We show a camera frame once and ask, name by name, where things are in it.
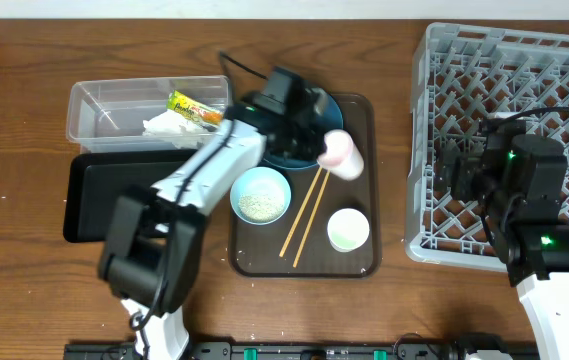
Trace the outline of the dark blue plate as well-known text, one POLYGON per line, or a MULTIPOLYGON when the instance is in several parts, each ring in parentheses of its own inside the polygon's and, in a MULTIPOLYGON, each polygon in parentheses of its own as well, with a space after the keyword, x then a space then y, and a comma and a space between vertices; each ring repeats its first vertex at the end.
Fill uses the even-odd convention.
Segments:
MULTIPOLYGON (((342 111, 332 95, 328 95, 328 104, 323 114, 315 114, 312 118, 311 125, 324 133, 344 127, 342 111)), ((296 160, 268 153, 264 155, 263 162, 269 166, 287 171, 306 170, 318 166, 317 160, 296 160)))

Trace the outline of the pink cup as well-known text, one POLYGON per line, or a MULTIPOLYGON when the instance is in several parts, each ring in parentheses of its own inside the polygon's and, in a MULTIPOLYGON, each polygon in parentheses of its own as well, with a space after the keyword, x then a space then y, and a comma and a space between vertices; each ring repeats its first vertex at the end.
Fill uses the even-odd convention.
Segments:
POLYGON ((317 158, 323 169, 345 181, 355 180, 363 173, 363 157, 348 132, 331 130, 325 134, 324 144, 325 151, 317 158))

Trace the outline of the light blue bowl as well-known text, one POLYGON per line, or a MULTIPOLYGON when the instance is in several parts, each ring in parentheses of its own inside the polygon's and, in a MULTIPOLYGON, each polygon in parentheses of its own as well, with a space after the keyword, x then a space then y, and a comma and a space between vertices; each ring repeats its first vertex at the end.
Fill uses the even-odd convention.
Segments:
POLYGON ((288 210, 292 190, 279 171, 255 167, 245 171, 233 183, 230 204, 235 215, 251 225, 267 225, 277 221, 288 210))

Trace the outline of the green cup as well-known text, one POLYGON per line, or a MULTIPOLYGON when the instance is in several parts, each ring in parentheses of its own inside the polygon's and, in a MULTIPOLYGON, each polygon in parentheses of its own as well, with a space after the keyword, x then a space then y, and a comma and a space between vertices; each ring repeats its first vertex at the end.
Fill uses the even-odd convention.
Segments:
POLYGON ((333 213, 327 223, 331 246, 338 252, 354 251, 368 240, 371 234, 367 217, 354 208, 343 208, 333 213))

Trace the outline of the yellow snack wrapper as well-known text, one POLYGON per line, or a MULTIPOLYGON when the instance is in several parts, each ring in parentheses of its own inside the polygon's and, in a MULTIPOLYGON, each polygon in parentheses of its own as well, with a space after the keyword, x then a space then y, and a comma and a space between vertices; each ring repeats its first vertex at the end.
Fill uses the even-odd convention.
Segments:
POLYGON ((223 120, 222 112, 200 103, 179 91, 173 91, 169 95, 167 108, 201 126, 218 126, 223 120))

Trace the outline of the white tissue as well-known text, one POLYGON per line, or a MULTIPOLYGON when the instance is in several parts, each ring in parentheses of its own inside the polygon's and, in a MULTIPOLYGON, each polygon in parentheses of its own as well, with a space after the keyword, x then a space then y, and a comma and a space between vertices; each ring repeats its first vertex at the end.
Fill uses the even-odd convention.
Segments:
POLYGON ((178 149, 196 149, 206 140, 203 127, 172 110, 144 120, 143 126, 143 136, 170 142, 178 149))

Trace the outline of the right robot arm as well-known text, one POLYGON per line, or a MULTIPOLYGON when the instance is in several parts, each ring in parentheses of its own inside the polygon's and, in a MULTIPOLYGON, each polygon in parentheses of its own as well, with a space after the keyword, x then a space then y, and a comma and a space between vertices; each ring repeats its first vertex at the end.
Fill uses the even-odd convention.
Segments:
POLYGON ((479 152, 437 152, 435 187, 475 201, 542 359, 569 359, 569 223, 560 217, 568 161, 561 142, 491 120, 479 152))

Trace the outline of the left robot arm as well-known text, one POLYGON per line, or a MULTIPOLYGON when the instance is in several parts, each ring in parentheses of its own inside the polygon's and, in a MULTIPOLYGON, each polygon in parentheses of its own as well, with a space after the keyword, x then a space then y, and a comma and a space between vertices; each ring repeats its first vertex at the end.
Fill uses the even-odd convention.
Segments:
POLYGON ((180 359, 189 345, 182 306, 199 271, 208 218, 233 183, 266 156, 316 160, 341 114, 323 88, 276 67, 260 91, 226 108, 213 139, 148 188, 120 195, 98 276, 129 314, 139 359, 180 359))

